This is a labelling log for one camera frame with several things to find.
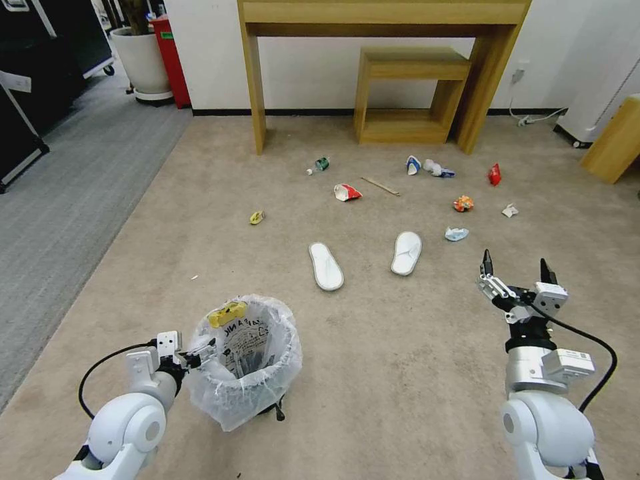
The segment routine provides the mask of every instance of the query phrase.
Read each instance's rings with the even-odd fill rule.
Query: red wrapper
[[[500,180],[502,180],[502,176],[500,176],[500,165],[497,163],[494,164],[494,166],[491,167],[491,170],[489,170],[489,174],[487,176],[489,178],[489,182],[494,187],[500,183]]]
[[[358,190],[350,186],[348,183],[338,183],[338,185],[333,188],[333,193],[340,201],[354,200],[362,197],[362,193],[358,192]]]

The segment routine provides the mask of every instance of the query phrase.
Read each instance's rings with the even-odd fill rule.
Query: red bin
[[[155,31],[155,37],[158,40],[158,46],[160,46],[162,61],[165,64],[165,70],[169,77],[169,84],[171,85],[175,104],[181,109],[186,105],[190,105],[191,99],[189,98],[189,91],[187,90],[185,74],[182,73],[178,50],[175,48],[169,18],[163,15],[162,17],[151,20],[151,24]]]

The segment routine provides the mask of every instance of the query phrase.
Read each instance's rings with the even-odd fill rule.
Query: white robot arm
[[[595,368],[588,353],[558,349],[551,341],[547,321],[569,295],[544,259],[541,276],[531,290],[508,287],[493,276],[489,251],[480,267],[478,287],[504,310],[511,332],[505,344],[509,360],[508,400],[500,409],[503,431],[520,480],[560,480],[547,467],[568,468],[566,478],[603,480],[589,420],[560,396],[568,392],[572,380],[592,375]]]
[[[215,356],[215,342],[181,353],[176,331],[158,334],[155,344],[127,354],[130,393],[98,411],[85,444],[56,480],[130,480],[153,460],[182,379]]]

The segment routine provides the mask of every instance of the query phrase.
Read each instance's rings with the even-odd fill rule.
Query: trash can
[[[191,105],[185,74],[182,72],[178,50],[175,48],[169,18],[163,15],[162,17],[151,20],[151,24],[155,31],[155,37],[158,40],[158,46],[160,47],[162,61],[165,64],[165,70],[169,77],[169,84],[171,85],[175,104],[179,109]]]
[[[302,348],[289,308],[280,300],[244,295],[208,313],[189,351],[213,345],[213,358],[184,382],[191,402],[220,423],[238,428],[281,401],[302,368]]]

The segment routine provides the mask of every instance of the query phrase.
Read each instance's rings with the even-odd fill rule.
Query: potted plant
[[[137,99],[157,101],[173,96],[153,28],[147,22],[145,0],[120,0],[130,27],[111,32],[118,56]]]

